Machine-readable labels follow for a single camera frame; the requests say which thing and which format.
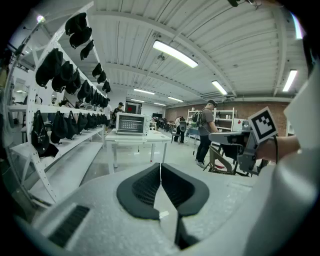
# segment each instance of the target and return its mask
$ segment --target oven door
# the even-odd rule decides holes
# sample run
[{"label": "oven door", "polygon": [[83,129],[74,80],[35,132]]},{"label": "oven door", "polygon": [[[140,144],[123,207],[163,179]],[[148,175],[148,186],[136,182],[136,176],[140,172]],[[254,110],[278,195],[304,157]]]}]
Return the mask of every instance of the oven door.
[{"label": "oven door", "polygon": [[145,118],[142,116],[129,116],[129,115],[119,115],[118,134],[144,134],[144,122]]}]

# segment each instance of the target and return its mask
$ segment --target person in gray shirt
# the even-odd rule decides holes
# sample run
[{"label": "person in gray shirt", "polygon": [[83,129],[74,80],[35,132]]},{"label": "person in gray shirt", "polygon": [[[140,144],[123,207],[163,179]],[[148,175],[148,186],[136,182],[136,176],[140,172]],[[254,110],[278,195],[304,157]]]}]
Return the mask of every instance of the person in gray shirt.
[{"label": "person in gray shirt", "polygon": [[205,108],[202,110],[202,126],[198,129],[200,145],[196,152],[195,161],[196,164],[202,168],[205,168],[204,160],[211,144],[209,134],[219,132],[214,122],[214,115],[212,114],[215,106],[217,106],[217,103],[214,100],[208,101]]}]

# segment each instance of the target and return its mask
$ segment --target gray t-shirt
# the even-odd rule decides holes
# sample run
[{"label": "gray t-shirt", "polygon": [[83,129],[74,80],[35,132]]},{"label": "gray t-shirt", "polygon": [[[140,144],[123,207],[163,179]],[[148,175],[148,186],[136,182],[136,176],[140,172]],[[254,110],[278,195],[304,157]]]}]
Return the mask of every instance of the gray t-shirt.
[{"label": "gray t-shirt", "polygon": [[212,133],[208,122],[212,122],[213,120],[214,120],[214,115],[212,114],[211,110],[204,108],[202,110],[202,127],[199,127],[200,136],[206,136]]}]

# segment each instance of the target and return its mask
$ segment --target white table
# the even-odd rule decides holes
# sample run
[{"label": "white table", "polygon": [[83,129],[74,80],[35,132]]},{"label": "white table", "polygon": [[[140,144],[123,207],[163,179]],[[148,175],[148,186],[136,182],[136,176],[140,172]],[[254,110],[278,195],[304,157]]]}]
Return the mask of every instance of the white table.
[{"label": "white table", "polygon": [[143,144],[152,144],[151,147],[151,158],[150,162],[154,160],[155,155],[155,143],[163,143],[163,158],[162,163],[165,162],[167,143],[171,141],[171,138],[163,135],[162,133],[154,133],[155,131],[149,131],[148,135],[129,135],[129,134],[116,134],[116,129],[113,129],[108,133],[104,140],[106,142],[107,152],[109,158],[112,159],[113,151],[113,165],[109,163],[109,172],[113,174],[115,172],[114,168],[118,168],[117,163],[117,145],[143,145]]}]

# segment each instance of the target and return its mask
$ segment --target white wall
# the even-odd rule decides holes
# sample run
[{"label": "white wall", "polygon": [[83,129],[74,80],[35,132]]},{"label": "white wall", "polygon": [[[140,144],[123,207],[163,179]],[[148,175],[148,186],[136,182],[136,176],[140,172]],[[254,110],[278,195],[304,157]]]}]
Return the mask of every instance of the white wall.
[{"label": "white wall", "polygon": [[107,96],[107,98],[110,99],[110,106],[112,110],[118,107],[119,102],[123,103],[123,111],[125,110],[126,106],[126,97],[127,97],[127,91],[123,89],[117,89],[117,88],[112,88],[112,91],[110,91]]},{"label": "white wall", "polygon": [[166,109],[164,107],[142,103],[141,115],[147,115],[152,117],[153,113],[162,114],[162,116],[164,117],[166,113]]}]

